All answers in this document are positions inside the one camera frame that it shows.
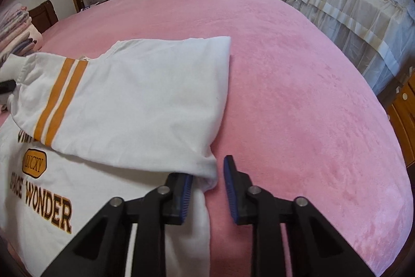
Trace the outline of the dark wooden headboard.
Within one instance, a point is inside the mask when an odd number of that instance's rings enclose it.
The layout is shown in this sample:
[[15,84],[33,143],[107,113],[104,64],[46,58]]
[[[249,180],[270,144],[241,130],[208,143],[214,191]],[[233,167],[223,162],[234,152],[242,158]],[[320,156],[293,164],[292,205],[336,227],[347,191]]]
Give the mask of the dark wooden headboard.
[[32,24],[41,34],[58,22],[58,16],[50,0],[29,10],[29,15],[32,18]]

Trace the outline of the furniture under cream lace cover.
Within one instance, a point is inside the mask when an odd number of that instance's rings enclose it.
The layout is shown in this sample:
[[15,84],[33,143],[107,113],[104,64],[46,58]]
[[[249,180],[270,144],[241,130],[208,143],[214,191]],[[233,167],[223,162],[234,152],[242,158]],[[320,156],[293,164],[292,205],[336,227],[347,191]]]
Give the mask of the furniture under cream lace cover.
[[375,94],[414,61],[414,0],[282,0],[322,31]]

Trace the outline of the pink plush bed cover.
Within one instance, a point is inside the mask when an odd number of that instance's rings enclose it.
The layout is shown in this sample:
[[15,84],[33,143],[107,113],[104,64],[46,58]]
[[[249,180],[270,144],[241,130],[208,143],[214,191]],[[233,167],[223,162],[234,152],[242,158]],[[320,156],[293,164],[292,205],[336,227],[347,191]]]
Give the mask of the pink plush bed cover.
[[308,198],[380,276],[409,236],[411,184],[387,114],[366,80],[280,0],[111,0],[56,23],[40,53],[97,58],[133,39],[229,37],[228,93],[205,192],[208,276],[250,275],[250,229],[231,220],[223,160],[274,196]]

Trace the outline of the nightstand with small items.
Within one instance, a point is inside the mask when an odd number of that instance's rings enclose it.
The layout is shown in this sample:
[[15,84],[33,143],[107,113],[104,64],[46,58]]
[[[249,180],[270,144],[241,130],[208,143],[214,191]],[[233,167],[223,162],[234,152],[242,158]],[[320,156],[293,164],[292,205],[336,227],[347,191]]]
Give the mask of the nightstand with small items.
[[100,5],[100,3],[99,3],[99,2],[98,2],[98,3],[93,3],[93,4],[90,4],[90,5],[85,6],[84,8],[82,8],[82,9],[80,10],[80,12],[82,12],[82,11],[86,11],[86,10],[88,10],[89,8],[93,8],[94,6],[98,6],[98,5]]

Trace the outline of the stack of folded blankets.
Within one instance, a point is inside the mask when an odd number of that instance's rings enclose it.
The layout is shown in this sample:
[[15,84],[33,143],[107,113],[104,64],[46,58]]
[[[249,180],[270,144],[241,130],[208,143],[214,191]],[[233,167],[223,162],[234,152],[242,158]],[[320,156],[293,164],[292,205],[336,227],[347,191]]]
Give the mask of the stack of folded blankets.
[[10,55],[28,56],[42,45],[42,34],[32,24],[26,6],[15,3],[1,10],[1,66]]

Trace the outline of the white sweatshirt with orange stripes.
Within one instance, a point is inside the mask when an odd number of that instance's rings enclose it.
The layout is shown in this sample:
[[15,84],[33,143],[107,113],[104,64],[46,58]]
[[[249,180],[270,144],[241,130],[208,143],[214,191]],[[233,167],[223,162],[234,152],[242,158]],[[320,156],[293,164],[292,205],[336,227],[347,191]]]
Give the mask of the white sweatshirt with orange stripes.
[[115,43],[97,58],[7,57],[1,80],[1,234],[40,276],[94,214],[139,198],[168,174],[192,175],[189,215],[168,226],[168,276],[208,276],[205,192],[224,114],[229,37]]

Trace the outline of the wooden drawer cabinet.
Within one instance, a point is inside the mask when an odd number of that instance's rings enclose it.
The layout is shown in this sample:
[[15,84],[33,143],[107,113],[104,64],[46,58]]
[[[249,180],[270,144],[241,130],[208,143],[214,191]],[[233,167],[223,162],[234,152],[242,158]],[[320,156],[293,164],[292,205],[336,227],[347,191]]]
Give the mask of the wooden drawer cabinet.
[[405,165],[410,167],[414,164],[415,150],[414,74],[402,88],[397,89],[395,99],[386,112],[399,141]]

